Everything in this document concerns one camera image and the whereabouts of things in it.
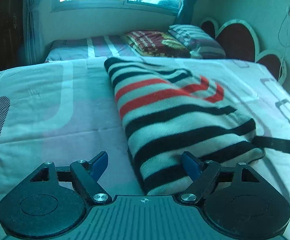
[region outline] rectangular pattern on bed sheet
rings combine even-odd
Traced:
[[[134,57],[134,51],[120,36],[98,36],[81,40],[55,41],[46,58],[48,61],[64,61],[94,57]]]

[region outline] power cord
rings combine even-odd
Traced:
[[[284,62],[286,48],[289,48],[290,47],[290,45],[287,45],[288,37],[289,37],[289,13],[290,12],[287,11],[286,16],[284,17],[284,19],[282,21],[282,24],[281,24],[281,27],[280,27],[280,30],[279,30],[279,33],[278,33],[279,43],[281,44],[282,47],[284,47],[283,58],[282,58],[282,62],[281,62],[281,66],[280,66],[280,71],[279,71],[279,79],[282,76],[282,65],[283,65],[283,62]],[[285,19],[287,19],[287,24],[286,24],[286,43],[285,43],[285,45],[283,45],[283,43],[281,42],[281,39],[280,39],[280,33],[281,33],[281,30],[282,30],[282,26],[283,26],[283,24],[285,22]]]

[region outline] crosshair logo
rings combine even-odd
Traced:
[[[143,202],[143,203],[147,203],[150,200],[148,198],[142,198],[140,201]]]

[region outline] striped pillow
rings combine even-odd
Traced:
[[[225,51],[218,42],[197,26],[172,25],[168,32],[190,50],[192,58],[225,58]]]
[[[264,156],[251,143],[255,121],[231,106],[220,85],[179,67],[117,58],[104,65],[146,194],[174,194],[191,184],[181,165],[184,151],[225,166]]]

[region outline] headboard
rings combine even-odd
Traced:
[[[273,49],[260,52],[258,37],[246,21],[230,20],[219,28],[214,19],[206,18],[201,28],[223,47],[226,58],[262,64],[281,85],[284,83],[287,69],[282,56]]]

